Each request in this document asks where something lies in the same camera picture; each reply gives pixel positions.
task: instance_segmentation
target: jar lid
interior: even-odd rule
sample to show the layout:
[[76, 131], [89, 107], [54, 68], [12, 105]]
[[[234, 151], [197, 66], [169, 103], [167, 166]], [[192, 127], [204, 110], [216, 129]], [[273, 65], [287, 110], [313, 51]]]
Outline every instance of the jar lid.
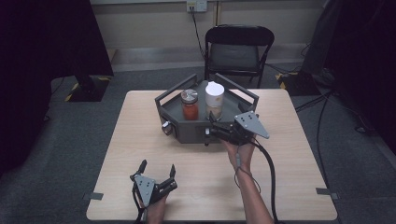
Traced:
[[184, 104], [191, 105], [198, 101], [198, 92], [192, 89], [182, 91], [180, 96]]

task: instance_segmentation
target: glass jar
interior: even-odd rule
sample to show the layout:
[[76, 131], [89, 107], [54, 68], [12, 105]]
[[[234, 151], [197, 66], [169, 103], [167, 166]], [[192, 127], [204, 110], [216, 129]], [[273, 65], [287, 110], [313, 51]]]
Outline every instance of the glass jar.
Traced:
[[182, 91], [180, 96], [184, 119], [198, 119], [198, 92], [188, 89]]

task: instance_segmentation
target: wall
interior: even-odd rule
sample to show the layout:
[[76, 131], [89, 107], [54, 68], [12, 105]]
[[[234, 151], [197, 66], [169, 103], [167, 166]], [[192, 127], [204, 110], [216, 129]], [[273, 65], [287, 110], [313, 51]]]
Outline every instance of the wall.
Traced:
[[[276, 36], [275, 46], [310, 42], [324, 0], [222, 2], [220, 23], [262, 25]], [[215, 23], [214, 6], [195, 14], [201, 42]], [[92, 5], [103, 39], [109, 49], [189, 48], [197, 37], [185, 2]]]

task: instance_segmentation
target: black chair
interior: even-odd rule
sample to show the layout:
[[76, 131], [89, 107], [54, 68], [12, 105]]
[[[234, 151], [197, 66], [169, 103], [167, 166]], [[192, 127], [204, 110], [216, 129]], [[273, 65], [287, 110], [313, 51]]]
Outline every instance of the black chair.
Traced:
[[205, 80], [210, 74], [248, 76], [262, 82], [268, 50], [274, 34], [265, 27], [219, 25], [205, 35]]

